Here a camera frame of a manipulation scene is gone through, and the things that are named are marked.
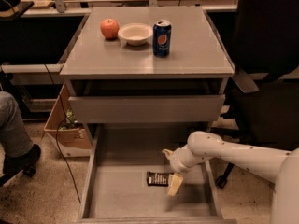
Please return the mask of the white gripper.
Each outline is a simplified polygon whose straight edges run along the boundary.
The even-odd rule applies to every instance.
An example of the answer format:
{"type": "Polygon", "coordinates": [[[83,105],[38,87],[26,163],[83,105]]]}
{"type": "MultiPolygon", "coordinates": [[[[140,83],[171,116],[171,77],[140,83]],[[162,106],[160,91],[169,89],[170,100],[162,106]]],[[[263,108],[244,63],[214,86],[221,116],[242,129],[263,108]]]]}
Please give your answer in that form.
{"type": "Polygon", "coordinates": [[[168,178],[167,194],[169,196],[177,194],[183,181],[182,174],[188,173],[193,166],[208,160],[208,157],[193,154],[188,146],[177,148],[174,152],[169,149],[163,149],[162,152],[170,160],[170,167],[175,172],[168,178]]]}

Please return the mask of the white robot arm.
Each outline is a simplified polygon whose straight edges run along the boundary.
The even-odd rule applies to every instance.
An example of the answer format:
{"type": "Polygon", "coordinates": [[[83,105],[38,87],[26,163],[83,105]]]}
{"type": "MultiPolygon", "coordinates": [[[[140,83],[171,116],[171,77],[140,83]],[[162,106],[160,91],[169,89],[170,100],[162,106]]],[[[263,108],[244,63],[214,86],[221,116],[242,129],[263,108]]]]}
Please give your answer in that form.
{"type": "Polygon", "coordinates": [[[193,166],[219,158],[275,184],[270,224],[299,224],[299,149],[287,151],[226,142],[218,135],[193,132],[184,147],[165,149],[174,172],[168,194],[175,195],[193,166]]]}

